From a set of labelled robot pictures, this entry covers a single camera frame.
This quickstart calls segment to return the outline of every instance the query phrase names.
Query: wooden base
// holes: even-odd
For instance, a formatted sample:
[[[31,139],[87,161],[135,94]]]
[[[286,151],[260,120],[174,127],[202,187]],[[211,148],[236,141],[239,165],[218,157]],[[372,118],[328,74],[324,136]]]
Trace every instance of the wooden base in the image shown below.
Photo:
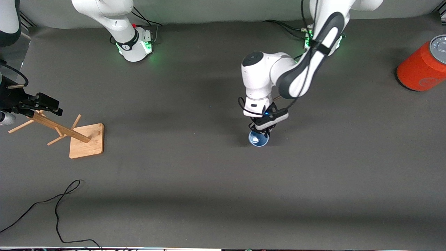
[[[91,138],[91,140],[84,143],[71,138],[70,159],[98,155],[104,152],[104,124],[86,125],[73,130]]]

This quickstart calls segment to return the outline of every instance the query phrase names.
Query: black cable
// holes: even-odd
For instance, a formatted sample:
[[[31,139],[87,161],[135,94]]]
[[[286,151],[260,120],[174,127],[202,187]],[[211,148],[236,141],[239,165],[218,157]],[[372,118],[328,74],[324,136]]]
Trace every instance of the black cable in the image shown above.
[[[141,16],[138,16],[138,15],[136,15],[133,11],[132,11],[132,13],[135,15],[135,16],[137,16],[137,17],[139,17],[139,18],[141,18],[141,19],[143,19],[143,20],[145,20],[146,22],[148,22],[149,23],[149,25],[151,25],[150,24],[150,22],[152,22],[152,23],[154,23],[154,24],[157,24],[157,25],[160,25],[160,26],[163,26],[162,24],[160,24],[160,23],[157,23],[157,22],[154,22],[154,21],[150,21],[150,20],[148,20],[147,18],[145,18],[144,17],[144,15],[143,14],[141,14],[141,12],[139,12],[139,10],[136,8],[136,7],[133,7],[135,10],[136,10],[136,12],[138,12]]]
[[[50,199],[48,199],[48,200],[46,200],[46,201],[38,201],[38,202],[36,202],[36,203],[34,203],[34,204],[32,204],[29,208],[28,208],[28,210],[26,210],[26,212],[24,213],[24,214],[22,214],[22,216],[20,216],[13,224],[11,224],[11,225],[9,225],[7,228],[5,228],[5,229],[3,229],[2,231],[0,231],[0,233],[3,233],[4,231],[6,231],[7,229],[9,229],[10,227],[12,227],[12,226],[14,226],[17,222],[19,222],[35,205],[37,205],[37,204],[40,204],[40,203],[46,203],[46,202],[49,202],[49,201],[52,201],[52,200],[54,200],[55,198],[57,198],[57,197],[60,197],[59,198],[59,200],[57,201],[57,203],[56,203],[56,206],[55,206],[55,208],[54,208],[54,213],[56,214],[56,218],[57,218],[57,221],[56,221],[56,232],[57,232],[57,234],[58,234],[58,236],[59,236],[59,239],[60,239],[60,241],[61,242],[63,242],[63,243],[65,243],[65,244],[67,244],[67,243],[79,243],[79,242],[86,242],[86,241],[91,241],[91,242],[94,242],[94,244],[96,244],[98,247],[99,247],[99,249],[101,249],[102,250],[102,247],[95,241],[95,240],[93,240],[93,239],[85,239],[85,240],[78,240],[78,241],[68,241],[68,242],[66,242],[66,241],[64,241],[63,239],[62,239],[62,236],[60,235],[60,232],[59,232],[59,214],[57,213],[57,208],[59,207],[59,203],[60,203],[60,201],[62,200],[62,198],[65,196],[65,195],[67,195],[67,194],[71,194],[74,190],[76,190],[79,186],[80,186],[80,184],[81,184],[81,182],[82,182],[83,180],[75,180],[75,181],[73,181],[73,182],[71,182],[69,185],[68,185],[68,187],[65,189],[65,191],[63,192],[63,193],[61,193],[61,194],[58,194],[58,195],[56,195],[56,196],[54,196],[54,197],[52,197],[52,198],[50,198]],[[76,186],[74,187],[74,188],[72,188],[72,189],[70,189],[71,188],[71,186],[73,185],[73,184],[75,184],[75,183],[77,183],[76,184]]]
[[[132,11],[132,14],[135,15],[136,17],[138,17],[138,18],[140,18],[140,19],[142,19],[142,20],[148,22],[149,25],[152,26],[152,24],[151,24],[148,20],[146,20],[145,18],[138,16],[138,15],[137,15],[136,13],[134,13],[133,11]]]
[[[265,20],[264,22],[268,22],[268,23],[276,23],[276,24],[278,24],[278,25],[283,25],[283,26],[285,26],[286,28],[288,28],[288,29],[292,29],[292,30],[298,30],[298,31],[301,30],[301,29],[299,29],[299,28],[292,27],[292,26],[290,26],[290,25],[288,25],[288,24],[286,24],[286,23],[284,23],[284,22],[280,22],[280,21],[273,20],[273,19],[268,19],[268,20]]]
[[[313,30],[315,30],[315,28],[316,28],[316,17],[317,17],[318,5],[319,5],[319,0],[316,0],[316,7],[314,8],[314,26],[313,26]],[[302,19],[303,19],[303,21],[304,21],[304,25],[305,25],[305,28],[306,28],[306,30],[307,30],[308,36],[311,38],[309,29],[308,29],[307,22],[305,21],[305,15],[304,15],[304,3],[303,3],[303,0],[301,0],[301,15],[302,15]],[[303,82],[303,84],[302,84],[302,88],[300,89],[300,91],[299,91],[299,93],[297,94],[296,98],[294,98],[293,101],[291,101],[290,104],[286,107],[287,109],[291,108],[291,107],[296,103],[296,101],[299,99],[299,96],[300,96],[300,94],[302,93],[302,91],[303,91],[303,89],[304,89],[304,87],[305,87],[305,83],[306,83],[306,80],[307,80],[307,78],[308,78],[308,72],[310,71],[311,58],[312,58],[312,56],[313,56],[313,48],[310,47],[310,48],[308,48],[308,50],[309,50],[308,53],[310,54],[310,60],[308,61],[308,70],[307,70],[307,72],[306,72],[306,74],[305,74],[305,79],[304,79],[304,82]],[[252,114],[255,114],[255,115],[259,115],[259,116],[264,116],[264,115],[266,115],[266,114],[255,113],[255,112],[251,112],[251,111],[246,110],[245,107],[244,107],[245,100],[244,100],[242,97],[239,97],[239,98],[237,99],[237,102],[239,103],[239,106],[240,106],[244,111],[246,111],[246,112],[249,112],[249,113],[252,113]],[[274,115],[274,114],[276,114],[276,113],[279,113],[279,112],[277,111],[277,112],[273,112],[273,113],[268,113],[268,115]]]
[[[62,198],[63,198],[66,194],[69,194],[70,192],[72,192],[73,190],[75,190],[76,188],[78,188],[78,186],[81,184],[81,181],[82,181],[82,180],[75,180],[75,181],[73,181],[70,185],[68,185],[68,187],[65,189],[65,192],[62,194],[62,196],[60,196],[59,200],[58,200],[57,203],[56,203],[56,206],[54,207],[54,214],[56,215],[56,218],[57,218],[57,221],[56,221],[56,232],[57,232],[57,235],[59,236],[60,241],[63,242],[63,243],[65,243],[65,244],[91,241],[91,242],[93,242],[94,244],[96,244],[96,245],[98,246],[99,249],[102,250],[102,247],[101,247],[95,240],[93,240],[93,239],[84,239],[84,240],[68,241],[68,242],[66,242],[66,241],[64,241],[64,240],[62,239],[62,236],[60,235],[60,232],[59,232],[59,214],[57,213],[57,208],[59,207],[59,203],[60,203],[60,201],[62,200]],[[75,182],[78,182],[78,184],[76,185],[76,187],[73,188],[72,190],[70,190],[70,192],[67,192],[68,189],[69,189],[69,188],[72,186],[72,184],[74,184]]]
[[[303,54],[300,54],[299,56],[296,56],[293,59],[296,60],[296,59],[300,58],[301,56],[303,56]]]
[[[299,39],[299,40],[305,40],[305,38],[303,38],[303,37],[299,37],[299,36],[297,36],[296,34],[294,34],[294,33],[292,33],[290,30],[288,30],[286,27],[287,26],[289,26],[289,25],[287,25],[287,24],[284,24],[284,23],[282,23],[282,22],[279,22],[279,21],[277,21],[277,22],[275,22],[275,20],[265,20],[264,22],[269,22],[269,23],[275,23],[275,24],[278,24],[280,27],[282,27],[286,32],[288,32],[291,36],[293,36],[293,37],[295,37],[295,38],[297,38],[297,39]]]
[[[11,225],[9,225],[7,228],[5,228],[5,229],[3,229],[2,231],[0,231],[0,234],[1,233],[3,233],[3,232],[5,232],[7,229],[9,229],[10,227],[12,227],[13,225],[15,225],[17,222],[19,222],[19,220],[21,220],[35,205],[37,205],[37,204],[40,204],[40,203],[45,203],[45,202],[49,202],[49,201],[51,201],[51,200],[54,200],[55,198],[57,198],[57,197],[59,197],[59,196],[63,196],[63,195],[65,195],[65,194],[69,194],[69,193],[71,193],[72,191],[74,191],[76,188],[78,188],[78,186],[80,185],[80,180],[75,180],[75,181],[73,181],[68,187],[67,187],[67,189],[74,183],[74,182],[76,182],[76,181],[79,181],[79,184],[74,188],[74,189],[72,189],[72,190],[70,190],[69,192],[66,192],[67,190],[65,190],[65,192],[64,193],[61,193],[61,194],[58,194],[58,195],[56,195],[56,196],[54,196],[54,197],[52,197],[51,199],[48,199],[48,200],[46,200],[46,201],[39,201],[39,202],[36,202],[36,203],[34,203],[32,206],[30,206],[29,208],[28,208],[28,210],[26,210],[26,212],[24,213],[24,214],[22,214],[22,216],[20,216],[13,224],[11,224]]]
[[[15,68],[12,68],[11,66],[7,65],[6,61],[3,61],[1,59],[0,59],[0,65],[3,65],[4,67],[6,67],[6,68],[16,72],[17,74],[19,74],[25,80],[25,83],[23,85],[24,86],[28,85],[28,83],[29,83],[28,78],[23,73],[21,73],[19,70],[15,69]]]
[[[317,14],[318,14],[318,6],[319,6],[319,0],[316,0],[316,6],[314,7],[314,25],[313,25],[313,30],[316,30],[316,17],[317,17]],[[306,28],[307,33],[308,33],[308,37],[310,38],[310,40],[312,40],[312,37],[311,37],[311,34],[310,34],[310,30],[308,29],[307,22],[305,21],[304,1],[303,0],[301,0],[301,14],[302,14],[302,20],[304,21],[305,28]],[[305,79],[304,79],[304,82],[302,84],[302,88],[299,91],[299,93],[297,94],[296,98],[293,101],[291,101],[291,103],[286,107],[287,109],[291,108],[291,106],[293,106],[296,103],[296,101],[299,99],[299,96],[300,96],[300,94],[302,93],[302,91],[303,91],[303,89],[305,87],[305,83],[306,83],[306,80],[308,78],[308,72],[310,71],[311,59],[313,57],[313,48],[312,47],[308,48],[308,53],[310,54],[310,59],[308,61],[308,70],[305,73]]]

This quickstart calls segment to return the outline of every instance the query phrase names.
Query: gray backdrop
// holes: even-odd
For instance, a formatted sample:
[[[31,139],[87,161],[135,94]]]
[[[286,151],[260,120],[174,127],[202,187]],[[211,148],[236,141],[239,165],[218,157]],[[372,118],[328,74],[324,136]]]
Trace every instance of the gray backdrop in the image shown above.
[[[105,29],[35,30],[27,92],[60,100],[64,115],[49,116],[68,126],[78,113],[79,126],[104,123],[105,152],[71,160],[68,139],[46,146],[57,137],[48,128],[0,128],[1,227],[84,179],[60,207],[66,240],[445,250],[446,85],[412,92],[393,74],[441,33],[439,17],[353,20],[346,33],[290,118],[256,148],[236,103],[240,63],[254,50],[302,52],[277,25],[162,26],[139,63],[126,62]],[[37,206],[0,245],[63,245],[54,204]]]
[[[308,10],[309,0],[304,0]],[[442,0],[384,0],[373,12],[352,10],[353,19],[416,17],[432,12]],[[296,20],[301,18],[300,0],[134,0],[149,20],[162,24],[218,21]],[[101,27],[74,9],[71,0],[21,0],[21,10],[39,26],[53,28]],[[131,22],[144,21],[128,14]]]

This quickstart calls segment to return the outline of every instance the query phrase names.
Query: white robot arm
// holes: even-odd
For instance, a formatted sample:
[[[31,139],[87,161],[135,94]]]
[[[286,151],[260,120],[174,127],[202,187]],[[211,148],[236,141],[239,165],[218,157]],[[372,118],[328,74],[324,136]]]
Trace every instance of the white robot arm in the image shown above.
[[[144,59],[152,52],[152,35],[141,27],[133,27],[123,16],[133,9],[133,0],[71,0],[74,8],[102,24],[116,40],[119,53],[130,62]]]
[[[304,95],[324,59],[336,50],[341,33],[350,20],[350,9],[372,11],[382,2],[383,0],[311,0],[310,12],[315,20],[313,39],[299,62],[295,62],[284,52],[253,52],[246,56],[241,66],[246,87],[244,115],[254,118],[251,129],[257,133],[269,133],[273,125],[288,117],[287,109],[271,112],[272,87],[277,86],[279,94],[285,99],[296,99]]]
[[[20,0],[0,1],[0,47],[12,45],[20,37],[19,6]]]

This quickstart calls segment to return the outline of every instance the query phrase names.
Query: green led light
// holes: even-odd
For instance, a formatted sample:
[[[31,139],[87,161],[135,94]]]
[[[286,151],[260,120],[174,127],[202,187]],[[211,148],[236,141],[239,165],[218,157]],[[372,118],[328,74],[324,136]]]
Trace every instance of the green led light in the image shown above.
[[[152,52],[152,47],[150,46],[150,42],[141,41],[141,44],[147,54]]]
[[[122,51],[121,51],[121,48],[119,47],[118,43],[115,43],[115,44],[116,44],[116,47],[118,47],[118,50],[119,50],[119,54],[121,54],[121,55],[122,55]]]
[[[342,40],[342,36],[339,38],[339,43],[338,43],[338,45],[336,46],[336,49],[338,49],[339,46],[341,46],[341,40]]]

